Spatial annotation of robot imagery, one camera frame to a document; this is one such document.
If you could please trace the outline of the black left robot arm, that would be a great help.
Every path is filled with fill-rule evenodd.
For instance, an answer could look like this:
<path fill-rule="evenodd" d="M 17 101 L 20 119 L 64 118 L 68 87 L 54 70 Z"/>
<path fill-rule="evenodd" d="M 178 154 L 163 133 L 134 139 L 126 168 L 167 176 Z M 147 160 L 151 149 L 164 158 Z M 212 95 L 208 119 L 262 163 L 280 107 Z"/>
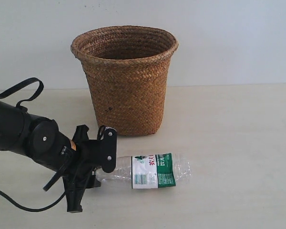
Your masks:
<path fill-rule="evenodd" d="M 0 93 L 0 151 L 10 151 L 30 158 L 55 172 L 43 187 L 48 191 L 58 179 L 63 179 L 67 212 L 82 212 L 81 201 L 88 188 L 100 186 L 94 172 L 101 167 L 101 138 L 104 126 L 95 140 L 88 137 L 88 126 L 76 127 L 73 138 L 59 131 L 55 120 L 29 114 L 21 101 L 15 106 L 2 101 L 11 95 Z"/>

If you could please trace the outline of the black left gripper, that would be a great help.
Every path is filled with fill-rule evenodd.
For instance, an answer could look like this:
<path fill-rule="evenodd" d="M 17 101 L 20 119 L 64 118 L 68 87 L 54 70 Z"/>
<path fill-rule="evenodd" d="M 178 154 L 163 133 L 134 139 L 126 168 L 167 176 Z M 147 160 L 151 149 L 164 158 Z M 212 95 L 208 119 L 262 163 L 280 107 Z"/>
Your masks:
<path fill-rule="evenodd" d="M 81 201 L 85 189 L 101 186 L 96 177 L 96 170 L 101 168 L 99 144 L 97 139 L 89 139 L 88 131 L 87 125 L 78 125 L 72 138 L 61 136 L 69 157 L 68 166 L 62 176 L 69 213 L 83 211 Z"/>

